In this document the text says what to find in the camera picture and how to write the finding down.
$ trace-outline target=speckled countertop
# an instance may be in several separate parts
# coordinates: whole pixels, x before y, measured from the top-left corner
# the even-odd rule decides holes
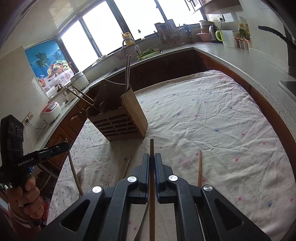
[[[250,54],[249,51],[239,48],[227,48],[224,47],[223,44],[198,42],[171,49],[164,49],[162,54],[136,62],[131,65],[131,68],[149,62],[153,59],[188,50],[196,50],[211,57],[245,79],[271,104],[290,130],[294,140],[296,140],[296,102],[279,86],[280,80],[296,81],[296,79],[267,60],[264,60],[255,54]],[[87,93],[102,79],[111,78],[123,71],[124,68],[110,75],[106,73],[91,82],[82,91]],[[65,107],[65,109],[62,110],[59,117],[49,127],[40,132],[33,148],[34,150],[44,148],[63,118],[70,112],[78,101],[79,99],[76,97]]]

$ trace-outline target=human hand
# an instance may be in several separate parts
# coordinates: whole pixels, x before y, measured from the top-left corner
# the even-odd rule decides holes
[[[41,206],[42,201],[39,197],[40,191],[35,186],[35,178],[33,176],[30,175],[27,179],[25,189],[26,191],[23,192],[22,188],[18,186],[17,188],[9,188],[6,190],[10,209],[19,217],[26,219],[17,202],[20,200],[23,204],[28,204],[24,207],[25,214],[33,219],[41,218],[44,209]]]

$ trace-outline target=power outlet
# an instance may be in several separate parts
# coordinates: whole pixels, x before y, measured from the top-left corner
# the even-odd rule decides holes
[[[22,121],[22,123],[24,124],[24,126],[33,118],[33,116],[34,116],[34,114],[32,113],[32,111],[30,111],[30,113],[27,114],[27,116]]]
[[[218,16],[217,19],[218,19],[218,22],[225,22],[225,18],[223,15]]]

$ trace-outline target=palm tree poster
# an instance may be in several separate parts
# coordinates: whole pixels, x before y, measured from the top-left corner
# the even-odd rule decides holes
[[[56,84],[66,84],[74,76],[55,39],[36,44],[26,49],[25,53],[45,92]]]

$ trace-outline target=rice cooker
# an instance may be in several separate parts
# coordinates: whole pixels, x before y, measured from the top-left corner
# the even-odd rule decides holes
[[[77,89],[83,90],[86,86],[88,86],[89,81],[87,80],[85,74],[83,72],[78,72],[71,78],[71,83]]]
[[[44,121],[46,125],[51,124],[61,113],[61,107],[58,102],[47,104],[41,111],[39,118]]]

